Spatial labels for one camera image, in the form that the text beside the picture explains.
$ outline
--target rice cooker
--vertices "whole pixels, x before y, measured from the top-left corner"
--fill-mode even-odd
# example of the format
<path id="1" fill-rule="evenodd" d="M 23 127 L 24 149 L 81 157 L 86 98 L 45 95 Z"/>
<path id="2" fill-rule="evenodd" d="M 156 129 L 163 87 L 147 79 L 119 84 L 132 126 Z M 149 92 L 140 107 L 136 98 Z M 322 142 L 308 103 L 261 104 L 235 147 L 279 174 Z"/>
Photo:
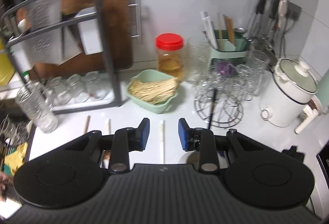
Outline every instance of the rice cooker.
<path id="1" fill-rule="evenodd" d="M 287 127 L 318 91 L 317 81 L 303 61 L 281 58 L 269 85 L 261 95 L 261 118 L 275 126 Z"/>

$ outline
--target cabinet handle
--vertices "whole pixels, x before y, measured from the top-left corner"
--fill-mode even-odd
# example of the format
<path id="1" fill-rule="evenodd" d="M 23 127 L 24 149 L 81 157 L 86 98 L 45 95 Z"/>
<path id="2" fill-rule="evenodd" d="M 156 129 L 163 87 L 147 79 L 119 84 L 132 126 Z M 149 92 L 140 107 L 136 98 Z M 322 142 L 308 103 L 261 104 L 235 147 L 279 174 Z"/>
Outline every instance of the cabinet handle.
<path id="1" fill-rule="evenodd" d="M 142 45 L 142 31 L 140 21 L 140 0 L 135 0 L 134 4 L 129 4 L 128 7 L 135 7 L 136 9 L 136 29 L 137 34 L 130 36 L 131 38 L 137 38 L 137 44 Z"/>

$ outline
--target hand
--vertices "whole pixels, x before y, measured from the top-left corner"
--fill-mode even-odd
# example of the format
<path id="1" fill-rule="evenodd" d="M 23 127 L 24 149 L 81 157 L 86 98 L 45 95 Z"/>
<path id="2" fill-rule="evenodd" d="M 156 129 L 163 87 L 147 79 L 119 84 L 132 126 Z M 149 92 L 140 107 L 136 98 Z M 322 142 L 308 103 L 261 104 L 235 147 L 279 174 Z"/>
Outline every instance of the hand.
<path id="1" fill-rule="evenodd" d="M 4 193 L 5 193 L 7 184 L 13 185 L 13 177 L 8 176 L 4 172 L 0 171 L 0 201 L 3 201 L 3 202 L 6 201 L 6 199 L 4 197 Z"/>

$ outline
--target wooden cutting board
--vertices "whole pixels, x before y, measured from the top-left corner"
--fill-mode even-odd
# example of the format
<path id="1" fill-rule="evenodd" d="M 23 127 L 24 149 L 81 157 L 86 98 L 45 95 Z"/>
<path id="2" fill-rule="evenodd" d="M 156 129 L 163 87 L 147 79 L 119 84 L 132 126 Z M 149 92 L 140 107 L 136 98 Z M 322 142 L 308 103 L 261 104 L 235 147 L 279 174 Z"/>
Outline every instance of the wooden cutting board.
<path id="1" fill-rule="evenodd" d="M 129 16 L 129 0 L 103 0 L 103 27 L 107 37 L 113 63 L 116 69 L 127 69 L 133 64 Z M 94 6 L 93 0 L 62 0 L 64 15 L 76 13 L 84 8 Z M 71 76 L 75 73 L 87 73 L 104 70 L 102 53 L 85 55 L 81 53 L 61 65 L 36 63 L 34 68 L 42 78 Z M 30 78 L 35 80 L 31 71 Z"/>

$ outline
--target yellow cloth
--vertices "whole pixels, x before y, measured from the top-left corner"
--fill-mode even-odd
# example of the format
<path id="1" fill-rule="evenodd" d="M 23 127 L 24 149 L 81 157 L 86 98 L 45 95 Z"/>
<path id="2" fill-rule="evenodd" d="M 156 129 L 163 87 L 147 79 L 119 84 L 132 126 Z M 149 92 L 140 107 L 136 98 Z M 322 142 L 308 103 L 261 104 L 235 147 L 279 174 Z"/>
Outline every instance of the yellow cloth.
<path id="1" fill-rule="evenodd" d="M 27 150 L 27 142 L 19 145 L 16 152 L 5 156 L 5 164 L 10 167 L 10 172 L 15 175 L 16 171 L 23 165 Z"/>

